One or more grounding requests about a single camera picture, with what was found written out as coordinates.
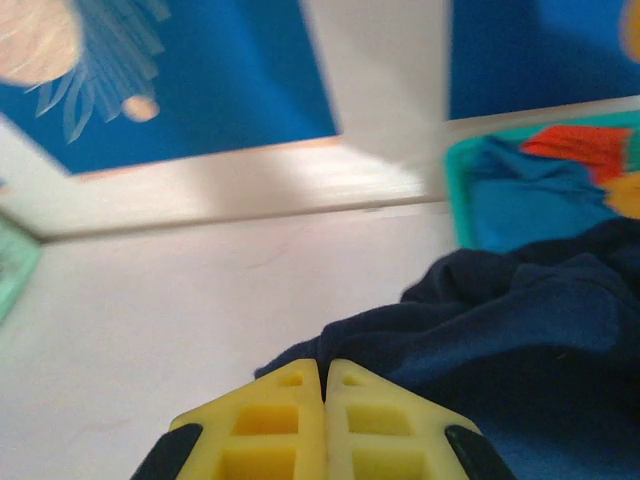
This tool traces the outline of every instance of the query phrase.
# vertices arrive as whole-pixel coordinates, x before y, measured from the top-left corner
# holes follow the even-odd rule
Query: painted artwork
[[[639,0],[452,0],[451,119],[640,94]]]
[[[0,105],[73,174],[336,134],[297,0],[3,0]]]

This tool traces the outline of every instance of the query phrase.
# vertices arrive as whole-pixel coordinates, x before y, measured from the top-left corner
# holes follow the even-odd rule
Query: blue poster
[[[638,0],[452,0],[451,119],[640,94]]]
[[[7,1],[2,112],[70,173],[336,134],[297,0]]]

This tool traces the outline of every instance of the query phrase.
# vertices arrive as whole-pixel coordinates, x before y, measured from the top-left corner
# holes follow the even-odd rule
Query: black plastic part
[[[201,433],[202,425],[197,423],[189,423],[165,433],[131,480],[176,480]]]
[[[516,480],[491,442],[482,435],[451,425],[445,435],[469,480]]]

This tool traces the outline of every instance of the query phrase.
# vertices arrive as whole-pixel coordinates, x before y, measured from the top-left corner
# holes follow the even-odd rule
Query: green object
[[[552,125],[586,125],[593,127],[631,128],[635,131],[629,143],[629,171],[640,170],[640,111],[598,115],[562,122],[546,123],[532,127],[502,130],[491,135],[512,143],[522,143]],[[484,136],[470,138],[453,145],[445,157],[445,171],[449,187],[449,197],[453,211],[453,223],[458,244],[463,248],[476,248],[474,238],[471,196],[469,193],[469,171],[478,145]]]
[[[0,321],[27,284],[38,258],[38,243],[0,218]]]

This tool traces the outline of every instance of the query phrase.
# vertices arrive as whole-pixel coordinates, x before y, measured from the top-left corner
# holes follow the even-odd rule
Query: teal plastic container
[[[502,130],[490,134],[511,143],[522,143],[552,125],[588,125],[593,127],[631,128],[635,131],[629,144],[628,170],[640,170],[640,111],[598,115],[595,117],[563,120],[532,127]],[[476,248],[473,226],[473,204],[469,192],[471,162],[483,136],[470,138],[453,145],[445,157],[445,172],[449,198],[453,211],[453,222],[458,244],[463,248]]]
[[[0,218],[0,322],[9,312],[40,258],[40,245]]]

